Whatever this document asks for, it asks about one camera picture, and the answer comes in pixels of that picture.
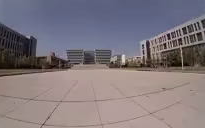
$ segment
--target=ground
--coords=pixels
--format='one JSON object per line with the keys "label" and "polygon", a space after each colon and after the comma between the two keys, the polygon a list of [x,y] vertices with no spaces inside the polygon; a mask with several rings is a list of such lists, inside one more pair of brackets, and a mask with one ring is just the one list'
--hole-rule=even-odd
{"label": "ground", "polygon": [[205,128],[205,74],[113,69],[0,77],[0,128]]}

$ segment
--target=office building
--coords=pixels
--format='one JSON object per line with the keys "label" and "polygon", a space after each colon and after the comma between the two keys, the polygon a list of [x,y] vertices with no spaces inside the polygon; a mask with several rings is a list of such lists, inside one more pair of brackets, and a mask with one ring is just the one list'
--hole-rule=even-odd
{"label": "office building", "polygon": [[106,49],[95,49],[95,62],[97,64],[110,63],[112,51]]}
{"label": "office building", "polygon": [[205,15],[174,27],[155,37],[140,42],[140,52],[144,64],[164,64],[170,54],[180,54],[183,50],[184,58],[187,54],[202,54],[205,50]]}
{"label": "office building", "polygon": [[83,64],[84,63],[84,50],[83,49],[70,49],[66,50],[67,59],[70,64]]}
{"label": "office building", "polygon": [[84,64],[95,64],[95,52],[92,51],[84,51]]}
{"label": "office building", "polygon": [[71,64],[108,64],[112,55],[112,51],[106,49],[70,49],[66,53]]}
{"label": "office building", "polygon": [[0,23],[0,51],[6,50],[11,58],[30,57],[34,63],[36,47],[36,38],[27,37]]}

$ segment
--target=street light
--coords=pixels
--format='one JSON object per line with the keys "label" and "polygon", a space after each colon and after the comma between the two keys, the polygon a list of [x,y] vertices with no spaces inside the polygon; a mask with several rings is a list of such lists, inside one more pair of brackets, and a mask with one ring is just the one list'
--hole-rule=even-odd
{"label": "street light", "polygon": [[181,52],[181,70],[184,70],[184,57],[183,57],[181,44],[180,44],[180,52]]}

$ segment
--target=sky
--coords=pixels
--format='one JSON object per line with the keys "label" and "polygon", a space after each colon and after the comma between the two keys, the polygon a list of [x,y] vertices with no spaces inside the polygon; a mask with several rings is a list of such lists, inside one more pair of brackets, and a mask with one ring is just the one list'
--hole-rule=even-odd
{"label": "sky", "polygon": [[37,55],[112,49],[139,55],[139,42],[205,13],[205,0],[0,0],[0,22],[38,40]]}

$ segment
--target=building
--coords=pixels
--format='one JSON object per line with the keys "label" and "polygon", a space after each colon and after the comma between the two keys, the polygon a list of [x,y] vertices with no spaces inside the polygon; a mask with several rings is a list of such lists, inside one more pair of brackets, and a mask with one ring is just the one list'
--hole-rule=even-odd
{"label": "building", "polygon": [[84,63],[84,50],[83,49],[70,49],[66,50],[67,59],[70,64],[83,64]]}
{"label": "building", "polygon": [[0,51],[7,51],[11,58],[30,57],[34,63],[36,48],[36,38],[27,37],[0,23]]}
{"label": "building", "polygon": [[70,49],[66,50],[66,53],[71,64],[108,64],[112,51],[106,49]]}
{"label": "building", "polygon": [[95,49],[95,62],[97,64],[108,64],[112,55],[111,50]]}
{"label": "building", "polygon": [[148,62],[164,64],[170,59],[170,54],[179,56],[180,47],[183,49],[184,58],[187,58],[185,57],[187,54],[195,54],[196,50],[198,51],[197,54],[202,54],[205,49],[205,15],[160,33],[148,40],[141,41],[142,61],[144,64]]}
{"label": "building", "polygon": [[126,59],[126,63],[129,67],[131,66],[140,66],[142,63],[141,56],[132,56]]}
{"label": "building", "polygon": [[67,61],[56,56],[52,52],[48,56],[37,56],[35,57],[35,66],[41,68],[44,64],[48,64],[51,68],[64,68],[67,65]]}
{"label": "building", "polygon": [[95,52],[93,50],[84,51],[84,64],[95,64]]}
{"label": "building", "polygon": [[117,66],[124,66],[126,64],[126,56],[124,54],[114,55],[111,57],[110,63],[116,64]]}

